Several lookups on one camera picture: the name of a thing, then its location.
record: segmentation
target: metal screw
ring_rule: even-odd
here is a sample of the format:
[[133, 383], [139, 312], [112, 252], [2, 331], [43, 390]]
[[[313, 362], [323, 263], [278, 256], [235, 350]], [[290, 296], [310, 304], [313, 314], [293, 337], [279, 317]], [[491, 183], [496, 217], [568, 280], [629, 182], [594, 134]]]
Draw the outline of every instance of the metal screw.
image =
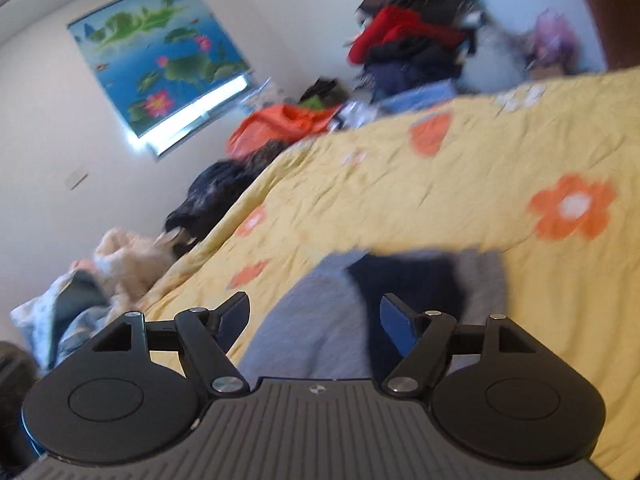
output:
[[392, 392], [397, 394], [408, 394], [418, 389], [418, 381], [411, 377], [394, 377], [387, 384], [386, 387]]
[[224, 376], [218, 377], [211, 383], [211, 386], [221, 394], [232, 394], [242, 390], [244, 383], [237, 377]]

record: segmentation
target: orange flower pattern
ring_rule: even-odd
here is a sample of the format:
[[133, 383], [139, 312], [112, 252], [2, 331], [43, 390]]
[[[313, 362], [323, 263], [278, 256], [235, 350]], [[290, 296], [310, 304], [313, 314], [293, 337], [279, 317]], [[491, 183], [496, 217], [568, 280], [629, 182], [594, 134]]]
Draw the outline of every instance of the orange flower pattern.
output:
[[268, 265], [269, 260], [261, 260], [253, 265], [246, 266], [244, 269], [236, 272], [231, 278], [231, 281], [226, 286], [227, 290], [231, 288], [238, 288], [239, 286], [246, 285], [260, 276], [264, 268]]
[[415, 150], [425, 156], [435, 156], [440, 151], [450, 126], [450, 112], [430, 116], [415, 123], [409, 129]]
[[240, 227], [236, 229], [236, 234], [243, 238], [250, 235], [258, 225], [264, 222], [265, 218], [267, 218], [267, 213], [264, 210], [264, 206], [259, 205], [244, 219]]
[[589, 184], [580, 175], [567, 174], [552, 189], [534, 195], [529, 211], [542, 216], [536, 224], [538, 238], [563, 240], [574, 231], [593, 239], [609, 224], [607, 207], [615, 200], [611, 184]]

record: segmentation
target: orange bag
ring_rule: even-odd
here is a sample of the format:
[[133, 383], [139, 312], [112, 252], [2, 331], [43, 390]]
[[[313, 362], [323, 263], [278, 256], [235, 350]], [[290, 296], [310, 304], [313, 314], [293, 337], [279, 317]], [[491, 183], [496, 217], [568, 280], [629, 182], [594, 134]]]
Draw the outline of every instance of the orange bag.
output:
[[327, 131], [336, 110], [309, 110], [279, 104], [254, 112], [229, 137], [226, 154], [239, 160], [251, 155], [271, 139], [293, 144], [307, 136], [321, 135]]

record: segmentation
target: gray ribbed surface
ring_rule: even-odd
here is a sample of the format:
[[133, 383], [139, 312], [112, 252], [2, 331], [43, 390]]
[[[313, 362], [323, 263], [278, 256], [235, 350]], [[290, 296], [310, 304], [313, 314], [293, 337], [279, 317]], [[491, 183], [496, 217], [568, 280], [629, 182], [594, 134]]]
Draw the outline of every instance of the gray ribbed surface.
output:
[[[310, 387], [325, 391], [314, 394]], [[243, 399], [217, 400], [197, 429], [154, 458], [75, 466], [46, 457], [25, 480], [602, 480], [581, 462], [549, 472], [485, 464], [449, 444], [416, 403], [370, 381], [264, 380]]]

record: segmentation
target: light switch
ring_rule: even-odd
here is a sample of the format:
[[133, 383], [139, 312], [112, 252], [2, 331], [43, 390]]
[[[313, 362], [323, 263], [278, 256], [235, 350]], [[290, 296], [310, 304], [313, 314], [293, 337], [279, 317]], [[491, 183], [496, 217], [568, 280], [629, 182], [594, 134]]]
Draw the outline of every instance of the light switch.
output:
[[89, 173], [84, 168], [77, 168], [65, 179], [67, 189], [75, 189], [87, 177]]

